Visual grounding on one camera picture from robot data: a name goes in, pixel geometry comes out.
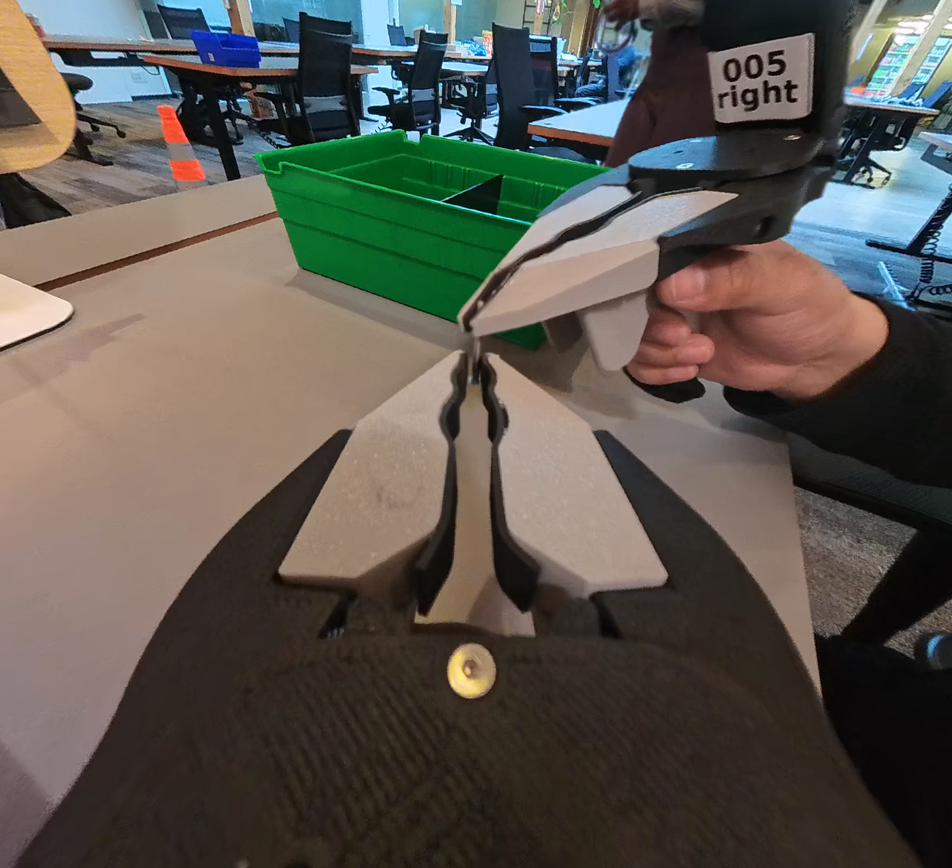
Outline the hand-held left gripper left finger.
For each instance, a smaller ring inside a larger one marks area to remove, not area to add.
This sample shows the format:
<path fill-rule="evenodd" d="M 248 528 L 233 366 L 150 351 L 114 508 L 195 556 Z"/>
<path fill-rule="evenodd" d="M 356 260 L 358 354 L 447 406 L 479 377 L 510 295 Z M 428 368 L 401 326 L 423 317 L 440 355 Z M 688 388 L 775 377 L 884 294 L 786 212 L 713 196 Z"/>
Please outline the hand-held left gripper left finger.
<path fill-rule="evenodd" d="M 453 352 L 356 424 L 278 570 L 427 615 L 453 565 L 455 440 L 468 358 Z"/>

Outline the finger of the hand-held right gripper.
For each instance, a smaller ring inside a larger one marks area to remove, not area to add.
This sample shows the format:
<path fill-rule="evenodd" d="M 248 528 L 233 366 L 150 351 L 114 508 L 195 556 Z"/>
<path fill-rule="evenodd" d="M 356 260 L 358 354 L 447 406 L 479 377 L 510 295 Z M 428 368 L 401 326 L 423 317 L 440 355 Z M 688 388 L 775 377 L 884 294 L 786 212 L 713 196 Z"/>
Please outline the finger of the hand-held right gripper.
<path fill-rule="evenodd" d="M 627 185 L 602 184 L 538 217 L 509 250 L 509 269 L 548 255 L 564 243 L 585 238 L 635 208 L 640 192 Z"/>
<path fill-rule="evenodd" d="M 736 193 L 686 190 L 640 196 L 635 208 L 601 230 L 509 269 L 509 252 L 458 314 L 477 337 L 541 324 L 651 286 L 660 237 L 736 199 Z"/>

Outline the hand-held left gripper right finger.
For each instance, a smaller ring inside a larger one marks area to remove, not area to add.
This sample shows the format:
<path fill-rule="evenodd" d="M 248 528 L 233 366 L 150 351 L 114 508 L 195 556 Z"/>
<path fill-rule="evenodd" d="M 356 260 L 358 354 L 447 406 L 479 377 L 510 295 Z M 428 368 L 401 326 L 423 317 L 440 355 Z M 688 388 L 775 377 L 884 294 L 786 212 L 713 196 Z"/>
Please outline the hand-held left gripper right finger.
<path fill-rule="evenodd" d="M 668 573 L 595 431 L 497 354 L 480 365 L 491 439 L 497 582 L 521 612 L 544 597 L 661 587 Z"/>

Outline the person's right forearm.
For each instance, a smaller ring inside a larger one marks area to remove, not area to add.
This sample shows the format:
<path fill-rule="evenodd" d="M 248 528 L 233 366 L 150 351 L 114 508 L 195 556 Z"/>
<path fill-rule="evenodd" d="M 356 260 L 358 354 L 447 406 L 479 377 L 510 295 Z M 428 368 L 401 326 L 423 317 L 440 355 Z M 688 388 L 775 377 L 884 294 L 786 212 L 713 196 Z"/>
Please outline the person's right forearm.
<path fill-rule="evenodd" d="M 951 486 L 950 322 L 872 299 L 887 340 L 858 372 L 823 396 L 788 401 L 727 386 L 723 398 L 749 418 L 826 452 L 914 484 Z"/>

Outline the grey desk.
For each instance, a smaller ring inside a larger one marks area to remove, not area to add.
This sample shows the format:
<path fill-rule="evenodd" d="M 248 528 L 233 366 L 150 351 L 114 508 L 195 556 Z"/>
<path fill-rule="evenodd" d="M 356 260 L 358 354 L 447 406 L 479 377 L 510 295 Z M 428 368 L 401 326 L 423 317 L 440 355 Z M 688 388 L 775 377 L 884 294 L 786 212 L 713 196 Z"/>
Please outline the grey desk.
<path fill-rule="evenodd" d="M 827 731 L 785 446 L 718 393 L 507 353 L 596 429 L 668 584 L 520 635 L 480 396 L 411 627 L 277 576 L 351 427 L 450 328 L 293 269 L 276 221 L 66 288 L 2 354 L 2 866 L 770 866 Z"/>

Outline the person's right hand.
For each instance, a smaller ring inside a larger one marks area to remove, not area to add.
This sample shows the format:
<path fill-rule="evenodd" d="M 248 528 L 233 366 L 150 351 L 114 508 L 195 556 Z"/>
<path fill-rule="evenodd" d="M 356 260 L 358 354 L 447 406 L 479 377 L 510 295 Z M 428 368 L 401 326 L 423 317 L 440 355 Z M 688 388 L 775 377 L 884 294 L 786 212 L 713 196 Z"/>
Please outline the person's right hand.
<path fill-rule="evenodd" d="M 701 379 L 799 401 L 825 395 L 887 343 L 887 315 L 778 241 L 720 250 L 660 281 L 629 376 Z"/>

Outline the wooden-edged office table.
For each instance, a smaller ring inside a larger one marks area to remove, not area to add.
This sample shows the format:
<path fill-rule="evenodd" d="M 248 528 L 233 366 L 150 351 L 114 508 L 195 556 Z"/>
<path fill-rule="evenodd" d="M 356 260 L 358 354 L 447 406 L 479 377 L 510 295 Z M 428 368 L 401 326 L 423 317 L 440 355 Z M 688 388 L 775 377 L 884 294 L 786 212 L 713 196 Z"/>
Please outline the wooden-edged office table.
<path fill-rule="evenodd" d="M 621 123 L 628 99 L 549 116 L 529 125 L 530 137 L 603 161 Z"/>

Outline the black bin divider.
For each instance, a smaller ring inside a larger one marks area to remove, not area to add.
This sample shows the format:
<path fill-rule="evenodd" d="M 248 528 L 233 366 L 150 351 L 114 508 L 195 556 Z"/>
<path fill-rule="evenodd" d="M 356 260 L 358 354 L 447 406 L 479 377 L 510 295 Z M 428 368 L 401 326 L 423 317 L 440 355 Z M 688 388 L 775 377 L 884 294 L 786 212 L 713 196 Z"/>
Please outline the black bin divider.
<path fill-rule="evenodd" d="M 497 216 L 505 176 L 498 174 L 444 198 L 446 206 Z"/>

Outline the green plastic bin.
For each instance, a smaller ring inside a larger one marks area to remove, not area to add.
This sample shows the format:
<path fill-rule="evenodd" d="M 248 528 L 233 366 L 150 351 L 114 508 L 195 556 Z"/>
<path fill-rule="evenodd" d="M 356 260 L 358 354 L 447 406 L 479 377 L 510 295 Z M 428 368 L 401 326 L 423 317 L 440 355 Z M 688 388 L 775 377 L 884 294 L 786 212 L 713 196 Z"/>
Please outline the green plastic bin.
<path fill-rule="evenodd" d="M 455 323 L 537 217 L 605 168 L 402 131 L 256 155 L 299 267 Z M 441 201 L 502 174 L 497 216 Z"/>

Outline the blue plastic bin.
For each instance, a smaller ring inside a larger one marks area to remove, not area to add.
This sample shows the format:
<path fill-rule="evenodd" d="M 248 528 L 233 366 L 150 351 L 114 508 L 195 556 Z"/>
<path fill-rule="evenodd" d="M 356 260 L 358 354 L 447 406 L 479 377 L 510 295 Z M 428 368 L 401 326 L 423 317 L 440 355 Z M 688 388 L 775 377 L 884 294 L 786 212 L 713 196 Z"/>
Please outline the blue plastic bin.
<path fill-rule="evenodd" d="M 205 65 L 233 68 L 261 65 L 261 50 L 254 36 L 201 29 L 192 29 L 189 35 Z"/>

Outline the white rounded flat base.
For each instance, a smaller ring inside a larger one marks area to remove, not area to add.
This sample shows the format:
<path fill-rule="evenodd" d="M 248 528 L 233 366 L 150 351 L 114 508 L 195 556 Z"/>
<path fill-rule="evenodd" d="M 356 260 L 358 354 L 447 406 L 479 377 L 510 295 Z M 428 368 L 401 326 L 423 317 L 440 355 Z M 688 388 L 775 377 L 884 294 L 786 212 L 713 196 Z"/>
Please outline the white rounded flat base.
<path fill-rule="evenodd" d="M 74 313 L 66 300 L 1 275 L 1 350 L 63 327 Z"/>

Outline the orange traffic cone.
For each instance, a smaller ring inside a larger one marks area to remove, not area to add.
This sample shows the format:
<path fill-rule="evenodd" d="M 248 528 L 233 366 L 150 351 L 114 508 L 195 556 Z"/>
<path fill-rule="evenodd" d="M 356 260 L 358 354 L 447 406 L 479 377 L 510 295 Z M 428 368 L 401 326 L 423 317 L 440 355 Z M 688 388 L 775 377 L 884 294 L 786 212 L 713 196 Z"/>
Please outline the orange traffic cone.
<path fill-rule="evenodd" d="M 157 113 L 177 189 L 182 191 L 207 186 L 208 178 L 195 156 L 175 109 L 170 105 L 160 105 L 157 107 Z"/>

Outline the person's leg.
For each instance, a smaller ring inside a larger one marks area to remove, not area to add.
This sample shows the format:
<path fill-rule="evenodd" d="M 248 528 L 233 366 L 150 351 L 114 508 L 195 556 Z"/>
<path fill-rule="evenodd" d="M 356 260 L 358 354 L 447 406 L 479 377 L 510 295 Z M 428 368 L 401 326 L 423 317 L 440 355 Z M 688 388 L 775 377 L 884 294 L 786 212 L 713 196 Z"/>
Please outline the person's leg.
<path fill-rule="evenodd" d="M 815 635 L 827 716 L 923 866 L 951 865 L 951 635 L 887 642 L 951 599 L 948 529 L 919 531 L 838 635 Z"/>

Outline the curved wooden panel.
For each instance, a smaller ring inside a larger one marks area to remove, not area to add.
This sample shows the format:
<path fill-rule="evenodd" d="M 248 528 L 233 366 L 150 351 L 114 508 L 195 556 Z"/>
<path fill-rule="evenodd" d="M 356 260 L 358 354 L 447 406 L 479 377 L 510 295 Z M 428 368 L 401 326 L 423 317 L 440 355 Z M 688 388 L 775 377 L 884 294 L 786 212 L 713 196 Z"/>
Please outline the curved wooden panel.
<path fill-rule="evenodd" d="M 72 97 L 16 0 L 1 0 L 1 173 L 32 171 L 65 154 L 76 117 Z"/>

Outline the black desk frame leg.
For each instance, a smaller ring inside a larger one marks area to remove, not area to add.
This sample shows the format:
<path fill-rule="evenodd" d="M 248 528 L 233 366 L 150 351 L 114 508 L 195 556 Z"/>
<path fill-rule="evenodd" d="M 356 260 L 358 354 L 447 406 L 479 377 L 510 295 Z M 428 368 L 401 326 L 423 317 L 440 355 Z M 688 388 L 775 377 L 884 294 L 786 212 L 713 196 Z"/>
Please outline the black desk frame leg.
<path fill-rule="evenodd" d="M 919 265 L 919 277 L 915 285 L 904 294 L 902 303 L 909 308 L 929 312 L 932 315 L 950 319 L 951 303 L 950 283 L 935 281 L 938 265 L 950 266 L 949 256 L 940 255 L 939 243 L 946 222 L 951 215 L 951 190 L 939 202 L 917 234 L 906 245 L 867 240 L 865 245 L 881 252 L 910 257 Z"/>

